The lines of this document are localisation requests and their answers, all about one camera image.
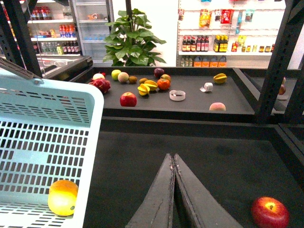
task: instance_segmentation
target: black tray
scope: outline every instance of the black tray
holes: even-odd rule
[[[280,124],[280,127],[304,154],[304,124]]]
[[[278,125],[103,117],[85,228],[123,228],[167,153],[178,153],[244,227],[256,228],[254,199],[271,196],[304,227],[304,156]],[[174,227],[179,228],[174,213]]]
[[[221,122],[252,123],[254,119],[253,108],[257,100],[232,68],[184,68],[164,67],[165,73],[172,76],[171,87],[165,92],[151,92],[149,96],[141,97],[135,85],[121,84],[111,78],[111,72],[115,67],[92,68],[91,71],[82,74],[73,81],[88,83],[94,73],[105,72],[106,79],[111,82],[111,89],[104,95],[103,116],[155,118],[155,119],[180,119],[180,120],[204,120]],[[135,75],[138,80],[146,77],[157,81],[153,75],[153,69],[149,67],[123,67],[118,68]],[[213,76],[225,73],[228,80],[223,85],[215,85],[211,93],[203,93],[200,88],[206,82],[213,82]],[[170,90],[183,90],[186,99],[174,102],[169,98]],[[120,96],[124,92],[132,92],[137,97],[136,107],[121,107]],[[226,105],[226,111],[209,111],[214,102],[222,102]]]

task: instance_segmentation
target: apple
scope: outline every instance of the apple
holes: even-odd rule
[[[131,92],[126,92],[120,97],[120,105],[123,107],[135,107],[137,104],[136,96]]]
[[[117,80],[118,80],[118,75],[119,75],[120,73],[121,73],[120,70],[114,70],[114,71],[112,71],[112,73],[111,73],[112,79],[113,79],[114,81],[117,81]]]
[[[286,92],[286,87],[285,85],[281,84],[280,90],[279,90],[279,95],[283,95]]]
[[[289,222],[287,208],[271,197],[256,199],[252,204],[251,214],[260,228],[286,228]]]
[[[162,79],[167,79],[169,82],[171,82],[171,76],[170,75],[167,75],[167,74],[164,74],[161,76]]]
[[[105,76],[104,76],[103,74],[100,74],[100,73],[94,74],[94,76],[93,76],[93,80],[96,80],[96,79],[98,79],[98,78],[102,78],[102,79],[104,79],[104,78],[105,78]]]

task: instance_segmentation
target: starfruit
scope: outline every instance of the starfruit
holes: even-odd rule
[[[145,81],[144,85],[148,86],[150,88],[150,91],[155,91],[158,88],[157,83],[152,80]]]
[[[146,86],[145,84],[140,84],[139,87],[137,87],[139,95],[141,96],[145,96],[148,95],[150,92],[150,88],[148,86]]]
[[[223,73],[215,75],[213,80],[216,84],[223,84],[227,81],[227,76]]]

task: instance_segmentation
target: white wall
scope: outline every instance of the white wall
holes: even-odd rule
[[[132,9],[138,8],[147,14],[152,25],[151,32],[159,39],[167,41],[166,44],[157,44],[153,51],[160,52],[167,64],[158,63],[157,66],[176,66],[177,47],[177,21],[178,21],[178,0],[131,0]],[[126,10],[125,0],[113,0],[114,18],[117,19],[118,11]]]

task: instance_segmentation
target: tape roll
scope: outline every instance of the tape roll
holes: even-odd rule
[[[211,92],[213,90],[213,84],[211,82],[205,83],[203,87],[200,88],[202,92]]]
[[[170,99],[173,101],[182,101],[186,98],[186,93],[181,90],[171,90],[169,92]]]

